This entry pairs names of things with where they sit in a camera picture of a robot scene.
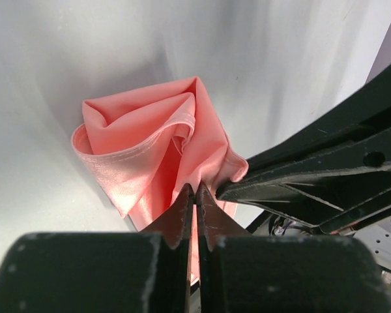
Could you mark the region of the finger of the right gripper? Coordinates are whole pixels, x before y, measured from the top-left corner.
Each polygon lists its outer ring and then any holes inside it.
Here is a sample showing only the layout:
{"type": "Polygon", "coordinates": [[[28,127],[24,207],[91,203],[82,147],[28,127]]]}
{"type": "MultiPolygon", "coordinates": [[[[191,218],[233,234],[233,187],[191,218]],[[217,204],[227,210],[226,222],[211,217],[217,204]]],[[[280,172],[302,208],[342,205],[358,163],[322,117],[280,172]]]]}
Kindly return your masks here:
{"type": "Polygon", "coordinates": [[[325,234],[391,218],[391,65],[283,143],[251,157],[222,201],[254,205],[325,234]]]}

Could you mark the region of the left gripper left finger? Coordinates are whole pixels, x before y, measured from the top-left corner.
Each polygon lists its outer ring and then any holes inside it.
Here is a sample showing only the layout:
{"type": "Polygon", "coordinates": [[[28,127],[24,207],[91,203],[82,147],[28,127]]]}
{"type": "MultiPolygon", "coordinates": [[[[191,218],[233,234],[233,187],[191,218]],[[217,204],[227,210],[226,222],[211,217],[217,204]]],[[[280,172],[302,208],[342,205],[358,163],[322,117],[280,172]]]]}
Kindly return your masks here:
{"type": "Polygon", "coordinates": [[[0,312],[187,312],[194,192],[140,232],[27,233],[0,266],[0,312]]]}

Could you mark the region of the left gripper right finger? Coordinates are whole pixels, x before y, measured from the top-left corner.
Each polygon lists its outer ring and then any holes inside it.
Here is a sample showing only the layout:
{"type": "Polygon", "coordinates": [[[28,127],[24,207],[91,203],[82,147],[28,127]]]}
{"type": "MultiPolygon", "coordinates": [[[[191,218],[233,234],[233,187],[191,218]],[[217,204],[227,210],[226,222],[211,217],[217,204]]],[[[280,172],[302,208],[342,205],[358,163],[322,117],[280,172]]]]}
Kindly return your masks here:
{"type": "Polygon", "coordinates": [[[254,236],[195,195],[202,312],[391,312],[371,252],[329,235],[254,236]]]}

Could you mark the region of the pink satin napkin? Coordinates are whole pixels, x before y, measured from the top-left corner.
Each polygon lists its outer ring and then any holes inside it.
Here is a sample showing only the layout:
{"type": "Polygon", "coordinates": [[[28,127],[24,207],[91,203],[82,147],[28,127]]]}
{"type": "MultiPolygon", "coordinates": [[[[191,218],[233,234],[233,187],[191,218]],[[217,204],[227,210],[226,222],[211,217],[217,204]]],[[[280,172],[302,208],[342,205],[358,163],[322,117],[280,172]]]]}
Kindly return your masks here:
{"type": "Polygon", "coordinates": [[[170,207],[185,184],[197,190],[205,183],[215,192],[248,171],[198,77],[87,99],[81,109],[73,149],[139,231],[170,207]]]}

